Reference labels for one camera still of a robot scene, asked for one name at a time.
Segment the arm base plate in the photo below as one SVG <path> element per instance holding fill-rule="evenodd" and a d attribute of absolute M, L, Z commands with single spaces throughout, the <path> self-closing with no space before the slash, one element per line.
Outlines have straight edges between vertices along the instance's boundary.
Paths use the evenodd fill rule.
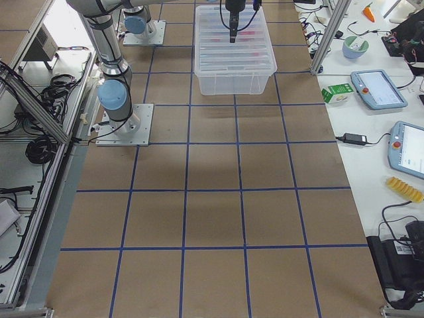
<path fill-rule="evenodd" d="M 148 146 L 154 112 L 153 104 L 133 104 L 132 116 L 116 132 L 113 129 L 121 124 L 112 121 L 112 125 L 100 126 L 97 146 Z"/>
<path fill-rule="evenodd" d="M 128 17 L 125 20 L 127 31 L 124 46 L 161 46 L 164 42 L 166 21 L 146 22 L 144 19 Z"/>

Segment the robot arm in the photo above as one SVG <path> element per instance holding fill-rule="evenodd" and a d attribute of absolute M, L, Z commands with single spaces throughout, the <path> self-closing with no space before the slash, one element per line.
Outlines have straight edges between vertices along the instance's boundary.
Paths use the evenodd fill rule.
<path fill-rule="evenodd" d="M 148 5 L 124 9 L 124 24 L 127 31 L 141 39 L 151 38 L 156 33 Z"/>
<path fill-rule="evenodd" d="M 149 5 L 162 4 L 162 1 L 68 1 L 87 24 L 90 39 L 101 60 L 101 70 L 105 77 L 97 96 L 109 116 L 112 133 L 137 130 L 140 120 L 134 115 L 131 97 L 131 67 L 123 57 L 114 27 L 112 13 L 118 10 L 129 12 L 129 19 L 138 19 L 131 33 L 143 33 L 150 20 Z"/>

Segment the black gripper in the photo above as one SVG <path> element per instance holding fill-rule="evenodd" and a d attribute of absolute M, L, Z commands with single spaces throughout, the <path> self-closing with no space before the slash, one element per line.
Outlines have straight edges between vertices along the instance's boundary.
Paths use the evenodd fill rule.
<path fill-rule="evenodd" d="M 230 43 L 235 43 L 238 26 L 239 14 L 244 10 L 244 0 L 226 0 L 225 8 L 230 12 L 229 15 L 229 30 L 230 30 Z"/>

